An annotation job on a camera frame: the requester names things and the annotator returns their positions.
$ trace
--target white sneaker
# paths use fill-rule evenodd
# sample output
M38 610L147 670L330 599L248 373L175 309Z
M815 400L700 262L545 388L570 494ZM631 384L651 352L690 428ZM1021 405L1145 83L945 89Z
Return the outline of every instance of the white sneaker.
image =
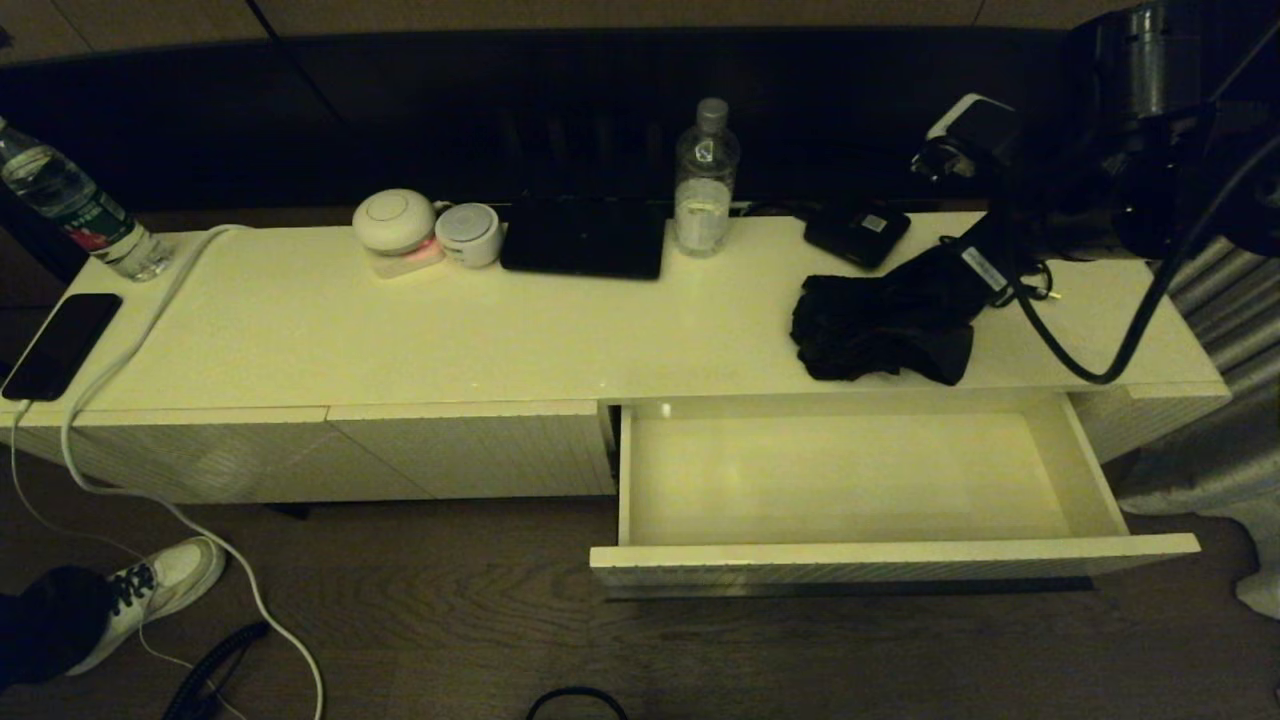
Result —
M108 578L115 594L111 619L93 652L67 674L79 675L93 669L143 623L173 615L196 602L214 587L225 566L223 548L209 538L196 537Z

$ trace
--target smartphone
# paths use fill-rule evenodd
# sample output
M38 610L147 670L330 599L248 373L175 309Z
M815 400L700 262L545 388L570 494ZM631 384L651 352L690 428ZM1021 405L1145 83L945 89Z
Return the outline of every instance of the smartphone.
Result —
M58 400L120 309L119 295L72 295L27 348L4 384L6 400Z

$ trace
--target cable tag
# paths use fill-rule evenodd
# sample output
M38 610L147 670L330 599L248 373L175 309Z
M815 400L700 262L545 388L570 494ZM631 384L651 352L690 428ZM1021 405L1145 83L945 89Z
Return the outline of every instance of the cable tag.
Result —
M978 252L977 247L966 247L964 252L960 254L960 258L963 258L964 261L973 268L973 272L978 273L982 279L987 281L991 290L1000 292L1009 286L1009 281L1005 279L1005 275L1000 274L1000 270L987 261L982 252Z

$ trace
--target black pants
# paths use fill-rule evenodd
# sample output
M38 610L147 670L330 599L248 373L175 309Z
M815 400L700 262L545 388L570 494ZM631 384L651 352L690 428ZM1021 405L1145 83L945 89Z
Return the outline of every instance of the black pants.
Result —
M45 573L18 597L0 594L0 692L42 683L97 646L111 612L111 587L83 568Z

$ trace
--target gray curtain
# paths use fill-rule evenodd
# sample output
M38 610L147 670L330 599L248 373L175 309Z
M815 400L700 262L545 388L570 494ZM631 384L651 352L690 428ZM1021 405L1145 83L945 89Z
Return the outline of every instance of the gray curtain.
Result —
M1170 296L1233 398L1144 447L1119 487L1120 506L1243 523L1261 571L1236 596L1280 618L1280 260L1219 238L1181 269Z

